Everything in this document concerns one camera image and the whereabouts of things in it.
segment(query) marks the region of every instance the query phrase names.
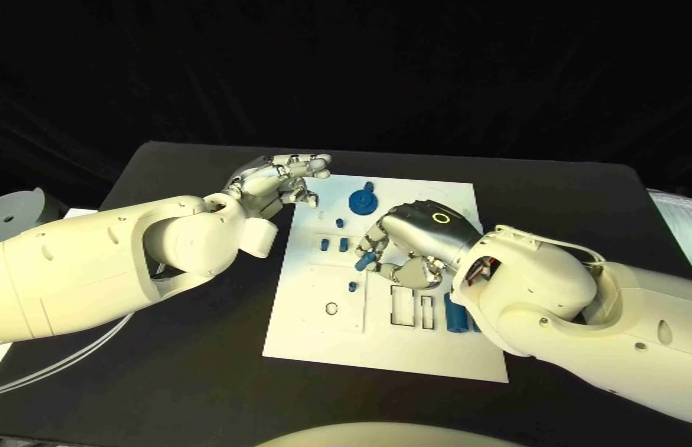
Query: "cable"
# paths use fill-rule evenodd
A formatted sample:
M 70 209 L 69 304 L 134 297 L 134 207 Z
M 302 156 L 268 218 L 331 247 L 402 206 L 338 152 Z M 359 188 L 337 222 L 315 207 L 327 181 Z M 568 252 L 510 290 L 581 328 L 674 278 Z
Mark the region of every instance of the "cable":
M 50 375 L 56 374 L 60 370 L 66 369 L 70 365 L 76 364 L 76 362 L 79 362 L 86 356 L 89 356 L 98 350 L 98 348 L 108 342 L 108 340 L 112 338 L 112 336 L 118 333 L 119 329 L 126 324 L 126 321 L 131 319 L 131 317 L 132 317 L 132 314 L 126 314 L 125 317 L 122 317 L 122 320 L 118 322 L 118 324 L 98 338 L 98 340 L 95 340 L 83 349 L 75 352 L 70 356 L 65 357 L 65 359 L 62 359 L 59 362 L 56 362 L 53 365 L 50 365 L 44 369 L 34 372 L 33 374 L 27 375 L 26 377 L 21 377 L 20 379 L 10 382 L 8 384 L 1 385 L 0 394 L 4 394 L 5 392 L 10 392 L 10 390 L 18 389 L 26 385 L 33 384 L 33 382 L 37 382 L 39 380 L 44 379 Z

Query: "black tabletop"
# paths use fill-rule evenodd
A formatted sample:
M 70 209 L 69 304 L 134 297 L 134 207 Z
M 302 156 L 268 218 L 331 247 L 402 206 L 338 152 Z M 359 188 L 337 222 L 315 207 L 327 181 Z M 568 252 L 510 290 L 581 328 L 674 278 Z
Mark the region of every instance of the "black tabletop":
M 102 208 L 223 186 L 282 149 L 148 143 Z M 338 174 L 471 182 L 496 223 L 586 245 L 608 260 L 689 277 L 635 173 L 595 163 L 331 152 Z M 509 384 L 262 357 L 291 208 L 271 255 L 243 253 L 207 284 L 138 312 L 69 369 L 0 395 L 0 435 L 99 446 L 248 446 L 354 421 L 451 427 L 524 445 L 692 442 L 692 424 L 591 387 L 559 367 L 506 354 Z M 15 344 L 0 383 L 44 367 L 106 330 Z

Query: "blue circular piece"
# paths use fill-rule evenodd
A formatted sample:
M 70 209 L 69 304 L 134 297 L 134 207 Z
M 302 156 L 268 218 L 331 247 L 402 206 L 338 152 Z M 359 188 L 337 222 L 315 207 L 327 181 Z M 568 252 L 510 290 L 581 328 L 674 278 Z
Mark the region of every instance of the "blue circular piece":
M 377 209 L 377 197 L 372 182 L 364 184 L 363 190 L 356 190 L 349 197 L 349 209 L 357 215 L 370 215 Z

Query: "robotic hand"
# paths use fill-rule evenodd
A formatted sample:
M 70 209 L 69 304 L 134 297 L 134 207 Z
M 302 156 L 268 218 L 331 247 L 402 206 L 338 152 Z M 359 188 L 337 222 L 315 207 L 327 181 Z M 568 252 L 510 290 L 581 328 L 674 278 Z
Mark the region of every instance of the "robotic hand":
M 317 206 L 302 177 L 328 177 L 328 155 L 262 157 L 219 193 L 178 196 L 44 224 L 0 248 L 0 342 L 88 329 L 207 282 L 238 250 L 266 257 L 268 219 Z
M 389 240 L 411 257 L 402 266 L 379 263 Z M 480 236 L 432 201 L 390 209 L 356 254 L 369 271 L 413 289 L 435 287 L 449 272 L 451 301 L 506 352 L 559 365 L 692 422 L 689 280 L 607 262 L 588 248 L 503 225 Z

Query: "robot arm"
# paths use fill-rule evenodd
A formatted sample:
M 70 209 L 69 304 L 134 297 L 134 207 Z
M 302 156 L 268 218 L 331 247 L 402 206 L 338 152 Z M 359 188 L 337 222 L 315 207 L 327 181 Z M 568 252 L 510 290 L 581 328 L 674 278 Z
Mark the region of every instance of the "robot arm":
M 261 158 L 222 192 L 50 222 L 1 243 L 0 341 L 88 329 L 207 282 L 238 250 L 266 257 L 284 203 L 317 205 L 302 177 L 328 155 Z M 157 265 L 165 269 L 155 274 Z
M 396 218 L 409 210 L 418 215 Z M 373 227 L 376 242 L 370 229 L 356 252 L 374 259 L 367 270 L 412 288 L 436 286 L 449 272 L 451 300 L 504 351 L 559 365 L 601 389 L 692 422 L 692 282 L 607 262 L 589 249 L 507 226 L 472 237 L 472 227 L 448 211 L 431 201 L 392 209 Z M 434 213 L 449 217 L 447 230 Z M 402 267 L 379 264 L 377 246 L 389 241 L 412 257 Z M 591 261 L 579 262 L 562 247 Z M 405 270 L 408 265 L 416 267 Z M 575 320 L 579 313 L 584 322 Z

